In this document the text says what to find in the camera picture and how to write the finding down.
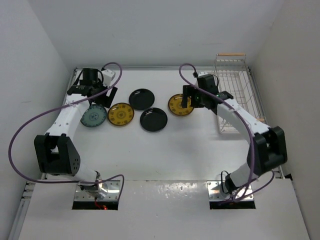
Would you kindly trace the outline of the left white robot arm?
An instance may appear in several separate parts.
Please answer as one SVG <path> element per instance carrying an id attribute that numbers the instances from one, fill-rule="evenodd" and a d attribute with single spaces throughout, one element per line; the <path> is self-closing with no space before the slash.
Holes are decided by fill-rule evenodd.
<path id="1" fill-rule="evenodd" d="M 118 89 L 113 87 L 110 94 L 103 91 L 110 87 L 115 75 L 110 69 L 84 68 L 68 89 L 64 108 L 53 125 L 34 139 L 42 173 L 66 176 L 76 181 L 81 190 L 100 200 L 108 194 L 107 184 L 101 182 L 98 171 L 82 163 L 73 138 L 79 124 L 95 128 L 106 120 L 107 108 Z"/>

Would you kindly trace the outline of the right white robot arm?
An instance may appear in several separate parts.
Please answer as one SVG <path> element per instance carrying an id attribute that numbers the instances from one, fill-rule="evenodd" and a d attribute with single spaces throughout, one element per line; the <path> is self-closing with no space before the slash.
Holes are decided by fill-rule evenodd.
<path id="1" fill-rule="evenodd" d="M 187 83 L 182 89 L 182 107 L 206 108 L 231 124 L 248 142 L 246 162 L 227 174 L 221 190 L 233 194 L 266 172 L 288 161 L 284 130 L 257 120 L 227 91 L 219 91 L 216 76 L 193 72 L 196 84 Z"/>

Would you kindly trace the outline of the blue floral green plate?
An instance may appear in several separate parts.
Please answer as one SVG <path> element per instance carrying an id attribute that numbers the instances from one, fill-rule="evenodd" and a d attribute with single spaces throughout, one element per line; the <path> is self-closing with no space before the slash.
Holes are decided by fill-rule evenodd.
<path id="1" fill-rule="evenodd" d="M 107 110 L 99 105 L 92 104 L 82 115 L 80 122 L 88 128 L 100 126 L 107 118 Z"/>

